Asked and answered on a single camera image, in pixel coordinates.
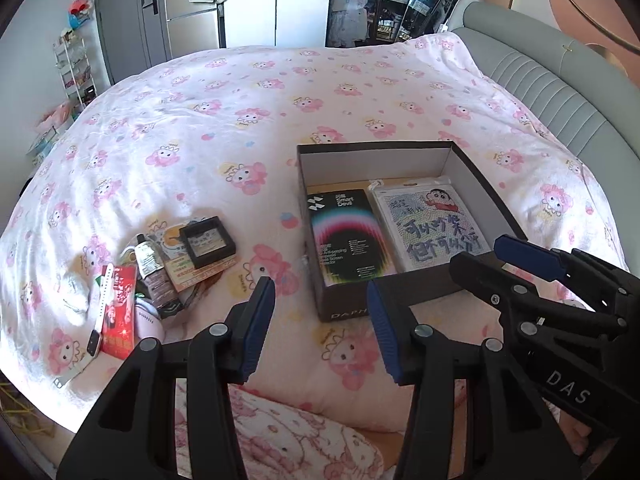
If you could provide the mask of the right hand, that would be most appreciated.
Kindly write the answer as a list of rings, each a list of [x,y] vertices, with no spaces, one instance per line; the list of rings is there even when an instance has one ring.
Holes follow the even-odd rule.
[[[585,454],[591,429],[563,411],[560,411],[559,425],[574,454],[577,456]]]

